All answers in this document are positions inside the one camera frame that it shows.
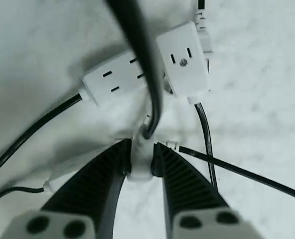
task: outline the black power cord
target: black power cord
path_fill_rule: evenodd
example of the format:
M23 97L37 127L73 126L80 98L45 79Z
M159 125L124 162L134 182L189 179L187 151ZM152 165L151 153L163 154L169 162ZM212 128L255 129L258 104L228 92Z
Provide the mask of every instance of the black power cord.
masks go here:
M157 61L156 43L150 36L136 0L106 0L106 2L134 50L147 81L152 102L152 114L143 131L143 136L150 139L162 114L162 72Z
M11 192L42 193L43 188L11 187L0 191L0 198Z
M222 160L219 160L217 158L214 158L212 156L209 156L209 155L206 155L206 154L203 154L203 153L200 153L200 152L197 152L197 151L194 151L190 148L185 148L185 147L180 147L179 148L179 152L181 153L185 153L185 154L188 154L188 155L191 155L193 157L196 157L196 158L199 158L201 160L204 160L206 162L210 162L210 163L213 163L219 167L222 167L222 168L225 168L231 172L234 172L234 173L237 173L239 175L242 175L244 177L247 177L247 178L250 178L252 180L255 180L259 183L262 183L262 184L265 184L269 187L272 187L272 188L275 188L283 193L286 193L292 197L295 198L295 190L290 188L290 187L287 187L283 184L280 184L278 182L275 182L271 179L268 179L268 178L265 178L263 176L260 176L258 174L255 174L255 173L252 173L250 171L247 171L245 169L242 169L240 167L237 167L235 165L232 165L230 163L227 163L227 162L224 162Z
M41 119L39 119L36 123L34 123L30 128L28 128L8 149L3 155L0 157L0 168L7 162L7 160L22 146L23 143L27 141L38 129L48 123L50 120L55 118L57 115L73 106L75 103L82 100L79 94L74 97L68 99Z
M195 108L199 116L199 119L201 120L201 125L203 129L204 140L205 140L206 154L209 156L213 156L211 134L209 131L209 125L208 125L207 117L205 114L205 110L201 103L196 104ZM213 187L215 188L215 190L218 191L214 164L208 163L208 170L209 170L211 183Z

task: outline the white table surface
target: white table surface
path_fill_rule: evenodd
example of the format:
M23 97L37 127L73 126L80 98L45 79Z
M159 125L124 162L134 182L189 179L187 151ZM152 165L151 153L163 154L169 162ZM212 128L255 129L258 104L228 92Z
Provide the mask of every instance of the white table surface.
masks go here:
M193 16L193 1L141 0L154 34ZM214 155L295 188L295 0L212 0L208 28L215 54L204 97ZM126 48L102 0L0 0L0 154L32 122L72 96L84 71ZM108 110L80 102L27 141L0 170L0 187L40 187L51 166L134 129L144 94ZM197 114L173 102L158 138L202 152ZM206 164L193 159L201 171ZM295 237L295 199L217 169L227 202L268 239ZM0 234L15 215L49 195L0 199ZM161 181L126 182L114 238L165 238Z

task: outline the electrical outlet socket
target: electrical outlet socket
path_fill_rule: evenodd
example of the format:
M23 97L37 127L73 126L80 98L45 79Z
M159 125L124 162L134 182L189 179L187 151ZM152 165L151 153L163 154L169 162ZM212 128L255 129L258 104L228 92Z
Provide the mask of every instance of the electrical outlet socket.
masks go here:
M79 90L81 97L94 100L98 106L146 87L143 71L131 51L101 63L83 78L83 83L84 87Z
M195 96L207 90L207 62L194 22L188 22L158 36L157 45L173 93Z

